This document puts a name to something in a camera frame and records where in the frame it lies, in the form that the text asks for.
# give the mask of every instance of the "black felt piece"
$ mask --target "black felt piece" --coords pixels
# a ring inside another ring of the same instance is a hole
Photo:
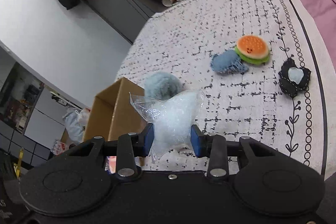
[[[292,58],[288,58],[283,63],[281,71],[278,73],[280,77],[279,78],[280,89],[282,90],[283,93],[289,95],[291,98],[294,98],[298,94],[299,90],[307,89],[311,74],[311,71],[307,68],[298,68],[303,71],[303,78],[301,79],[300,83],[297,84],[293,81],[290,81],[288,77],[288,70],[293,67],[298,68],[295,65],[295,61]]]

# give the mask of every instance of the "hamburger plush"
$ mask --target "hamburger plush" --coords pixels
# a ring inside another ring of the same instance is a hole
[[[260,65],[269,60],[267,43],[255,35],[245,35],[238,39],[235,52],[245,62]]]

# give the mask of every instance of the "plastic bag on shelf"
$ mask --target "plastic bag on shelf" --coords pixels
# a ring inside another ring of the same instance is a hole
[[[65,128],[69,138],[76,143],[81,143],[83,139],[84,129],[79,124],[79,111],[74,107],[69,107],[67,113],[63,116]]]
[[[60,140],[55,140],[50,151],[57,156],[62,154],[64,151],[67,151],[68,149],[69,149],[68,145],[62,143]]]
[[[191,147],[190,128],[203,105],[201,90],[185,90],[169,100],[130,95],[131,105],[146,122],[154,124],[152,161],[180,145]]]
[[[78,123],[80,126],[85,127],[90,117],[90,109],[84,108],[78,115]]]

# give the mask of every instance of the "star-shaped plastic bag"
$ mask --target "star-shaped plastic bag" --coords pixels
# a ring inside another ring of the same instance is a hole
[[[185,90],[169,100],[130,95],[130,103],[146,122],[154,124],[152,161],[180,145],[191,147],[190,128],[203,105],[201,90]]]

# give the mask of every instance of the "blue felt piece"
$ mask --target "blue felt piece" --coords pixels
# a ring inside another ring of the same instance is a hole
[[[174,75],[159,71],[145,81],[145,96],[157,100],[168,100],[182,92],[182,83]]]
[[[240,56],[234,50],[228,50],[222,54],[214,54],[211,60],[210,67],[215,72],[240,72],[248,71],[248,66],[241,62]]]

